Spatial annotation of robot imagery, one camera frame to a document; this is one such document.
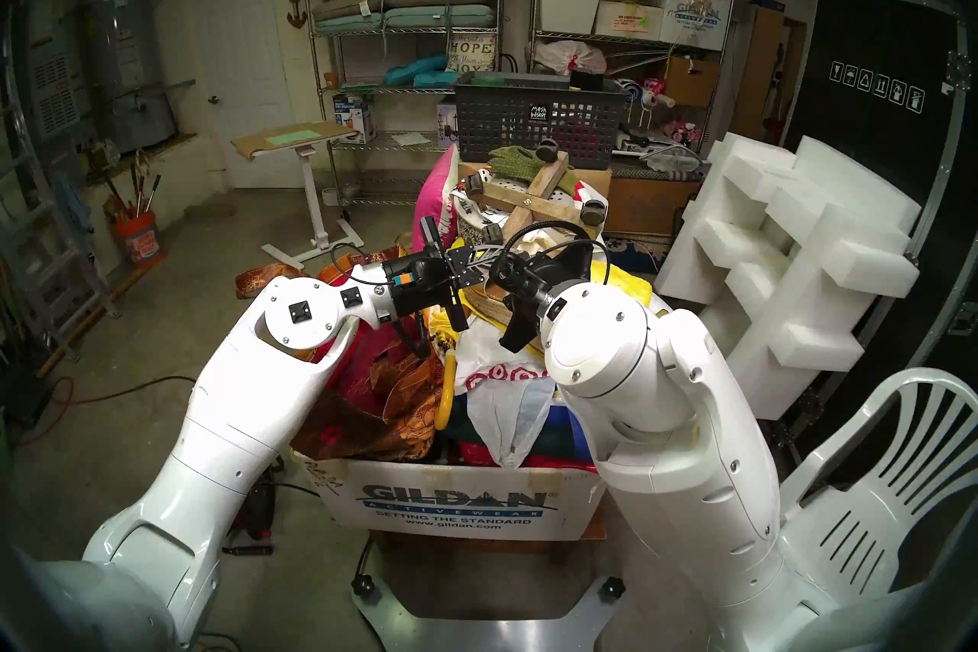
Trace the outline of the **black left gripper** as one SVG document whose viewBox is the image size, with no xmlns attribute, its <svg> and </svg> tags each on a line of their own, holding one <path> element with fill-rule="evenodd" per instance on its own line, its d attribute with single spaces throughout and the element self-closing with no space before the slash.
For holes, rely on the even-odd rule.
<svg viewBox="0 0 978 652">
<path fill-rule="evenodd" d="M 419 222 L 421 251 L 382 263 L 396 320 L 410 317 L 435 305 L 443 308 L 454 331 L 468 329 L 460 292 L 497 290 L 489 268 L 503 253 L 503 247 L 475 247 L 468 244 L 446 249 L 433 216 Z M 475 283 L 475 269 L 481 279 Z"/>
</svg>

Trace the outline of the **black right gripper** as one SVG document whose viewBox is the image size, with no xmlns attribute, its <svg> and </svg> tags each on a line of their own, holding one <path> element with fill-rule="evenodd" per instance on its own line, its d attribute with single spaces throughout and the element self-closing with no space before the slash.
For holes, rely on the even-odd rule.
<svg viewBox="0 0 978 652">
<path fill-rule="evenodd" d="M 489 280 L 505 293 L 503 304 L 510 320 L 499 339 L 504 349 L 517 353 L 540 334 L 538 307 L 561 284 L 590 280 L 596 251 L 607 254 L 599 241 L 566 241 L 531 256 L 504 249 L 489 269 Z"/>
</svg>

